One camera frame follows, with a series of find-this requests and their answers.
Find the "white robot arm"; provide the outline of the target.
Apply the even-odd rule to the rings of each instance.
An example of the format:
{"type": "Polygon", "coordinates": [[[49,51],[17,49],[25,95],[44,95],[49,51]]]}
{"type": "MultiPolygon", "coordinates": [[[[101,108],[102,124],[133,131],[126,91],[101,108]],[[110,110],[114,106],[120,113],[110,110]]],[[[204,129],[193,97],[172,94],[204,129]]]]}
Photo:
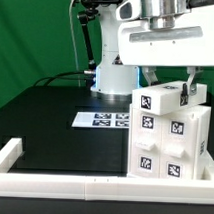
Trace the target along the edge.
{"type": "Polygon", "coordinates": [[[127,96],[140,67],[214,66],[214,0],[89,0],[100,10],[94,92],[127,96]]]}

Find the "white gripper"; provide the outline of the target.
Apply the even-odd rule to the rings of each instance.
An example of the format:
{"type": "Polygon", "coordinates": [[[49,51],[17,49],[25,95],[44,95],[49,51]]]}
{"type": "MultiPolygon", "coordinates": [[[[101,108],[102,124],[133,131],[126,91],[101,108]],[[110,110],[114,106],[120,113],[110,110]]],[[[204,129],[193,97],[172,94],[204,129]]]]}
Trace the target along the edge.
{"type": "Polygon", "coordinates": [[[201,66],[214,66],[214,13],[186,14],[176,19],[174,28],[157,31],[150,30],[146,20],[122,23],[117,36],[123,64],[143,66],[150,86],[161,84],[156,67],[186,66],[188,80],[182,94],[196,95],[194,80],[201,66]]]}

